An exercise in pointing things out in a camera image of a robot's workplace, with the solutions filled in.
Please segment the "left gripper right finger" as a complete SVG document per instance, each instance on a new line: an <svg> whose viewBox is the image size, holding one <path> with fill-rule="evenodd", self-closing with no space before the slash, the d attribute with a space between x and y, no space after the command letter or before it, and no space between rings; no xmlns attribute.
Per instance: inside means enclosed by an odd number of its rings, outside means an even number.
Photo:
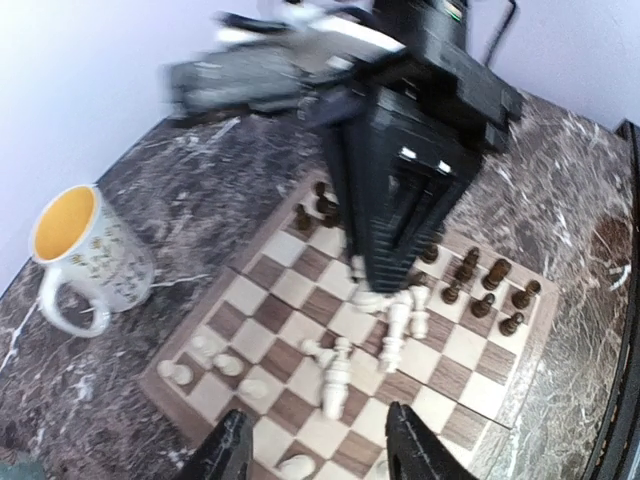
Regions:
<svg viewBox="0 0 640 480"><path fill-rule="evenodd" d="M390 404L385 434L392 480L475 480L410 406Z"/></svg>

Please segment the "white chess queen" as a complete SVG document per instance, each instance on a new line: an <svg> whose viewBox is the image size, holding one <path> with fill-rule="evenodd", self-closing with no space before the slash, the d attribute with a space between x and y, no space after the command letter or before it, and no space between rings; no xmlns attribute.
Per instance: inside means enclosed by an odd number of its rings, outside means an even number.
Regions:
<svg viewBox="0 0 640 480"><path fill-rule="evenodd" d="M348 397L348 386L351 381L351 363L349 353L351 343L345 337L336 339L334 350L336 356L325 371L322 389L323 415L330 420L342 417L344 404Z"/></svg>

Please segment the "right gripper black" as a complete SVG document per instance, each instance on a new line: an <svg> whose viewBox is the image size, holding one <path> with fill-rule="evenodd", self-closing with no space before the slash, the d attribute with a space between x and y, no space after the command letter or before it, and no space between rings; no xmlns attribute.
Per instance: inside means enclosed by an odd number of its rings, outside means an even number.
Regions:
<svg viewBox="0 0 640 480"><path fill-rule="evenodd" d="M397 50L344 73L319 102L347 254L369 288L403 289L415 260L522 115L520 93L467 50L464 1L377 1L366 24Z"/></svg>

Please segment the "white chess rook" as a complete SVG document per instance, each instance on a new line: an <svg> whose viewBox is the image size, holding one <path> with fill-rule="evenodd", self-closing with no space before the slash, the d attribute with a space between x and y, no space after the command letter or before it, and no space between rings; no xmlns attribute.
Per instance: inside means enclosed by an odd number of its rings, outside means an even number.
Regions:
<svg viewBox="0 0 640 480"><path fill-rule="evenodd" d="M177 364L170 360L160 361L156 370L160 377L178 386L188 385L194 378L194 372L189 366Z"/></svg>

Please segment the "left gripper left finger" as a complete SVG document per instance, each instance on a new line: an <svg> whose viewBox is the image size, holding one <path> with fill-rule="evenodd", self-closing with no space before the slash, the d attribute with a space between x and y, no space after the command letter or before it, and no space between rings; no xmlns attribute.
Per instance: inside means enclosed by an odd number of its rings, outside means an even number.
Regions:
<svg viewBox="0 0 640 480"><path fill-rule="evenodd" d="M175 480L246 480L253 462L252 419L232 409L174 476Z"/></svg>

